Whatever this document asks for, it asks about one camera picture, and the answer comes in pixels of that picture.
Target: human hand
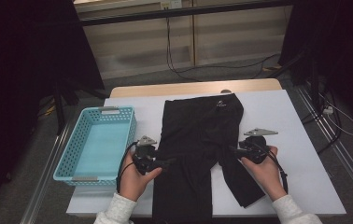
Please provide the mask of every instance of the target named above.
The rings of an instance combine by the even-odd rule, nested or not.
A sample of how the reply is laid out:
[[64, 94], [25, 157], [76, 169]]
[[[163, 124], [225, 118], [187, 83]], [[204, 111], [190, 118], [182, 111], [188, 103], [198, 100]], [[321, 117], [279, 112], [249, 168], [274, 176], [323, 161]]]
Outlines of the human hand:
[[141, 175], [138, 170], [136, 170], [134, 164], [129, 165], [132, 162], [132, 154], [131, 152], [128, 152], [122, 168], [122, 170], [124, 170], [128, 165], [121, 176], [120, 196], [136, 202], [142, 193], [144, 193], [148, 182], [162, 173], [162, 168], [159, 167], [146, 175]]
[[[270, 151], [276, 156], [278, 149], [276, 147], [270, 147]], [[243, 157], [241, 158], [241, 162], [252, 172], [255, 179], [263, 186], [263, 189], [267, 192], [272, 201], [287, 195], [287, 192], [284, 191], [279, 180], [278, 167], [272, 159], [266, 157], [262, 163], [255, 164]]]

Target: black pants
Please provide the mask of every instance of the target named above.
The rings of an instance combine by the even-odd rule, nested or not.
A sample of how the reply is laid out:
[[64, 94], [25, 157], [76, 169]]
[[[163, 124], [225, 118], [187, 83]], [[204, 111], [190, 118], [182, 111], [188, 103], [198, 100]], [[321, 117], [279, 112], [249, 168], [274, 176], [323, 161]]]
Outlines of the black pants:
[[229, 146], [237, 147], [244, 108], [234, 94], [166, 101], [157, 160], [176, 160], [154, 181], [153, 218], [168, 223], [212, 217], [210, 169], [218, 162], [241, 206], [264, 195]]

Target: light blue basket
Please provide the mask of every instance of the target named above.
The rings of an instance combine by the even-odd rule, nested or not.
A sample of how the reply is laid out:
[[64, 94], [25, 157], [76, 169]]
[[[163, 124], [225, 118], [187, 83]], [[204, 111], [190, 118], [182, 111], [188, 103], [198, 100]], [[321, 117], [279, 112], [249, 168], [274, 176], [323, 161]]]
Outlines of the light blue basket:
[[124, 150], [134, 141], [131, 106], [83, 109], [53, 178], [71, 186], [116, 186]]

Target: cable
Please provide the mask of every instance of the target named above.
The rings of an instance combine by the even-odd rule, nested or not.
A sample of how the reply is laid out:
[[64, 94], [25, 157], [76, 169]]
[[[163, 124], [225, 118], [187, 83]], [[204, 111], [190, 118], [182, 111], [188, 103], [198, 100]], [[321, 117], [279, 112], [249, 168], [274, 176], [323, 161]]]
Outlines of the cable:
[[53, 101], [54, 100], [54, 97], [50, 97], [47, 101], [46, 101], [46, 103], [44, 103], [43, 105], [40, 105], [39, 106], [39, 108], [38, 108], [38, 110], [41, 110], [41, 109], [43, 109], [46, 105], [48, 105], [51, 101]]
[[116, 178], [116, 191], [119, 193], [120, 192], [120, 183], [121, 183], [121, 176], [122, 174], [124, 173], [125, 169], [131, 165], [128, 164], [123, 170], [122, 167], [123, 167], [123, 164], [124, 164], [124, 160], [126, 159], [126, 156], [127, 156], [127, 153], [130, 151], [130, 148], [132, 146], [136, 146], [138, 142], [132, 142], [125, 150], [124, 150], [124, 154], [123, 154], [123, 157], [121, 158], [121, 161], [120, 161], [120, 165], [119, 165], [119, 170], [118, 170], [118, 177]]
[[124, 167], [123, 171], [121, 171], [120, 177], [122, 177], [123, 174], [124, 174], [124, 171], [125, 171], [129, 166], [131, 166], [131, 165], [133, 165], [133, 164], [134, 164], [134, 162], [132, 161], [132, 162], [130, 162], [128, 165], [126, 165], [126, 167]]
[[[332, 101], [333, 101], [333, 104], [336, 105], [336, 101], [334, 100], [334, 95], [333, 95], [333, 92], [331, 90], [329, 90], [330, 94], [331, 94], [331, 98], [332, 98]], [[341, 127], [341, 121], [340, 121], [340, 116], [339, 116], [339, 113], [338, 111], [336, 110], [334, 113], [333, 113], [335, 119], [336, 119], [336, 122], [338, 123], [338, 125]], [[326, 149], [328, 149], [331, 145], [333, 145], [339, 138], [340, 138], [340, 135], [341, 135], [341, 131], [340, 129], [337, 129], [336, 130], [336, 133], [334, 134], [334, 137], [333, 139], [325, 146], [323, 147], [322, 149], [318, 150], [317, 151], [317, 154], [320, 155], [321, 153], [323, 153]]]
[[306, 121], [302, 121], [302, 125], [308, 124], [310, 122], [313, 122], [314, 120], [319, 119], [319, 117], [322, 115], [322, 113], [320, 114], [316, 114], [313, 118], [311, 118], [310, 120], [306, 120]]
[[173, 64], [173, 57], [171, 55], [171, 40], [170, 40], [170, 19], [166, 18], [167, 21], [167, 65], [168, 68], [174, 72], [175, 74], [177, 74], [179, 77], [187, 79], [187, 80], [192, 80], [192, 81], [197, 81], [197, 82], [201, 82], [201, 80], [198, 80], [196, 78], [191, 78], [191, 77], [183, 77], [182, 75], [179, 74], [179, 72], [175, 69], [174, 64]]
[[278, 167], [279, 174], [281, 175], [282, 187], [284, 188], [285, 192], [288, 193], [288, 181], [287, 181], [288, 175], [285, 173], [284, 169], [279, 164], [278, 159], [276, 158], [276, 155], [271, 150], [267, 150], [265, 148], [262, 148], [261, 146], [259, 146], [258, 144], [254, 143], [254, 142], [250, 142], [250, 144], [254, 145], [257, 148], [260, 148], [261, 151], [265, 152], [267, 157], [269, 157], [275, 163], [275, 165]]
[[168, 68], [172, 72], [174, 72], [175, 74], [177, 74], [181, 78], [185, 78], [185, 79], [188, 79], [188, 80], [201, 82], [201, 80], [198, 80], [196, 78], [183, 77], [180, 74], [189, 72], [189, 71], [194, 70], [194, 69], [201, 69], [201, 68], [232, 68], [232, 69], [235, 68], [235, 69], [238, 69], [238, 68], [246, 68], [246, 67], [251, 67], [251, 66], [254, 66], [254, 65], [257, 65], [257, 64], [261, 64], [261, 69], [258, 72], [258, 74], [256, 74], [255, 76], [250, 78], [250, 79], [253, 79], [253, 78], [255, 78], [255, 77], [257, 77], [258, 75], [261, 74], [261, 70], [263, 68], [264, 62], [266, 62], [267, 60], [269, 60], [269, 59], [271, 59], [271, 58], [273, 58], [275, 56], [279, 56], [280, 55], [279, 53], [273, 54], [271, 56], [266, 57], [265, 59], [260, 60], [259, 62], [256, 62], [256, 63], [253, 63], [253, 64], [248, 64], [248, 65], [242, 65], [242, 66], [205, 65], [205, 66], [194, 66], [192, 68], [188, 68], [188, 69], [185, 69], [185, 70], [177, 71], [175, 69], [175, 67], [174, 67], [172, 54], [171, 54], [171, 39], [170, 39], [171, 28], [170, 28], [170, 20], [169, 20], [169, 18], [166, 18], [166, 21], [167, 21], [167, 55], [166, 55], [167, 56], [166, 57], [167, 65], [168, 65]]
[[[342, 113], [344, 116], [346, 116], [348, 119], [350, 119], [352, 122], [353, 122], [353, 119], [347, 115], [345, 112], [343, 112], [342, 110], [340, 110], [339, 108], [337, 108], [337, 106], [331, 104], [331, 102], [329, 102], [324, 96], [322, 96], [321, 94], [319, 95], [320, 97], [322, 97], [330, 106], [332, 106], [334, 109], [336, 109], [337, 111], [339, 111], [340, 113]], [[333, 123], [334, 126], [336, 126], [338, 129], [340, 129], [340, 131], [344, 132], [344, 133], [347, 133], [349, 135], [352, 135], [353, 136], [353, 133], [349, 133], [348, 131], [344, 130], [342, 127], [340, 127], [340, 124], [336, 124], [332, 119], [331, 117], [329, 116], [328, 114], [328, 119], [331, 123]]]
[[48, 111], [46, 111], [46, 112], [44, 112], [44, 113], [41, 113], [41, 114], [38, 114], [37, 116], [38, 117], [42, 117], [42, 116], [44, 116], [44, 115], [50, 115], [52, 112], [54, 112], [56, 109], [51, 109], [51, 110], [48, 110]]

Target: basket handle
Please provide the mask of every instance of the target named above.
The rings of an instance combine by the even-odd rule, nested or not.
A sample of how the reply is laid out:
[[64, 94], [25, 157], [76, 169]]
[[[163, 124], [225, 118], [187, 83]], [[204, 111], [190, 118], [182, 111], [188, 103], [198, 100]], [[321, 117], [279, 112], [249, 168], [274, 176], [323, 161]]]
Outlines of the basket handle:
[[98, 182], [98, 176], [73, 176], [72, 182]]
[[98, 107], [99, 111], [107, 111], [107, 110], [119, 110], [119, 107], [116, 105], [110, 105], [110, 106], [102, 106]]

